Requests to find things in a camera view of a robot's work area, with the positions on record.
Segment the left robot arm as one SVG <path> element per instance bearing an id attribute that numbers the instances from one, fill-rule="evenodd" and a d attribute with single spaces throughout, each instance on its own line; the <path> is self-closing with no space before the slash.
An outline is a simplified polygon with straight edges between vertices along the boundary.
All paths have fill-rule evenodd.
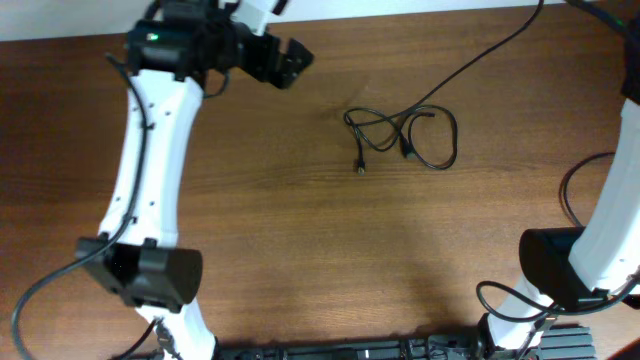
<path id="1" fill-rule="evenodd" d="M 128 116 L 118 177 L 98 234 L 77 258 L 149 323 L 162 359 L 212 359 L 218 344 L 196 295 L 200 252 L 178 246 L 177 205 L 192 125 L 210 72 L 238 68 L 279 89 L 312 63 L 267 30 L 282 1 L 155 1 L 126 37 Z"/>

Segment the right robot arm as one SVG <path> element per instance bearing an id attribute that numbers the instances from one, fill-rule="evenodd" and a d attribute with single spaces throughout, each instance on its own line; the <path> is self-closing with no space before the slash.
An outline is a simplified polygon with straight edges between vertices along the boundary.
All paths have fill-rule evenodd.
<path id="1" fill-rule="evenodd" d="M 582 316 L 639 297 L 639 20 L 622 30 L 626 76 L 618 146 L 584 226 L 529 229 L 520 239 L 522 277 L 480 322 L 487 356 L 528 349 L 539 322 Z"/>

